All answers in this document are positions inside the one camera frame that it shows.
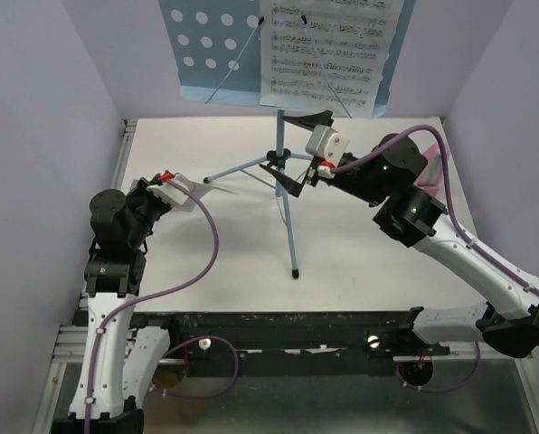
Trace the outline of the sheet music pages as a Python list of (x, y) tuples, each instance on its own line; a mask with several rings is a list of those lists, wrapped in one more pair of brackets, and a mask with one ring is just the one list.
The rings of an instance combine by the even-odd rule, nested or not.
[(262, 1), (260, 104), (380, 117), (413, 1)]

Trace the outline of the pink metronome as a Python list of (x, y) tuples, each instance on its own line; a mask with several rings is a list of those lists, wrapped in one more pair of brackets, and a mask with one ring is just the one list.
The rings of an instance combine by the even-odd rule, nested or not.
[(415, 184), (426, 193), (437, 197), (443, 181), (443, 166), (441, 148), (435, 143), (422, 154), (427, 159), (427, 165), (418, 176)]

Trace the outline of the blue music stand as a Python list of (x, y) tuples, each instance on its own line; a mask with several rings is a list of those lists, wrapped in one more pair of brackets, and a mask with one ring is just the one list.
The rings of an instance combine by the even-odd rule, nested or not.
[(379, 118), (412, 1), (164, 1), (185, 99)]

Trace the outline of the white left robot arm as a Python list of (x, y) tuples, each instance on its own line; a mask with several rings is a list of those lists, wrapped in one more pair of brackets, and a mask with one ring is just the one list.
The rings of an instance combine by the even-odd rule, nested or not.
[(84, 271), (87, 338), (76, 392), (67, 416), (52, 423), (53, 433), (142, 432), (142, 407), (160, 356), (180, 348), (176, 330), (143, 325), (133, 349), (127, 349), (147, 263), (146, 238), (171, 209), (157, 197), (156, 186), (142, 178), (128, 193), (109, 189), (90, 201), (94, 237)]

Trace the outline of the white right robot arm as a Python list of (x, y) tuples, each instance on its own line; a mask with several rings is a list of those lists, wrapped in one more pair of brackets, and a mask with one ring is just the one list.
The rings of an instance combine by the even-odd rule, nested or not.
[[(374, 222), (389, 238), (436, 260), (485, 299), (472, 307), (414, 310), (411, 322), (396, 332), (403, 352), (416, 354), (427, 344), (447, 341), (477, 342), (524, 358), (539, 346), (539, 277), (504, 259), (459, 223), (447, 148), (435, 127), (417, 125), (390, 134), (357, 158), (333, 129), (331, 111), (281, 120), (311, 133), (306, 145), (311, 162), (302, 181), (274, 163), (263, 167), (289, 195), (298, 197), (305, 186), (323, 182), (368, 203), (377, 208)], [(444, 202), (416, 184), (428, 159), (411, 140), (415, 132), (430, 133), (439, 146)]]

